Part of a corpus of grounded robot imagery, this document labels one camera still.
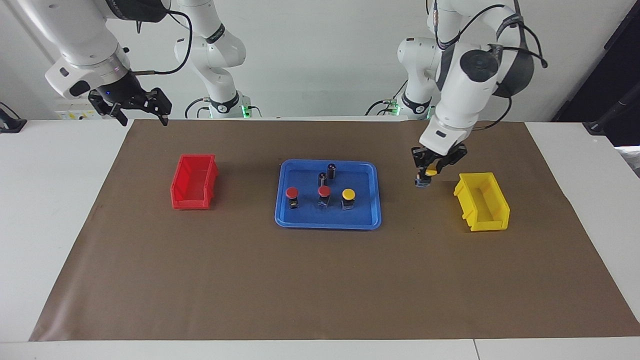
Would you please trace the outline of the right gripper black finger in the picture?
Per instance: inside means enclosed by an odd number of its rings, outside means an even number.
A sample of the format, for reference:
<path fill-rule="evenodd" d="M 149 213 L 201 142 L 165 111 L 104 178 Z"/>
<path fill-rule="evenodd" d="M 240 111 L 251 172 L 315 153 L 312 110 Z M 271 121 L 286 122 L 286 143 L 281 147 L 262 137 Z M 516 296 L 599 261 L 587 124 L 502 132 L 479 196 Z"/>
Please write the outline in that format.
<path fill-rule="evenodd" d="M 119 103 L 109 104 L 98 91 L 90 91 L 87 100 L 101 116 L 109 116 L 116 119 L 122 126 L 128 125 L 128 117 L 122 112 Z"/>
<path fill-rule="evenodd" d="M 163 126 L 169 125 L 169 115 L 173 104 L 161 88 L 153 88 L 145 93 L 145 112 L 157 116 Z"/>

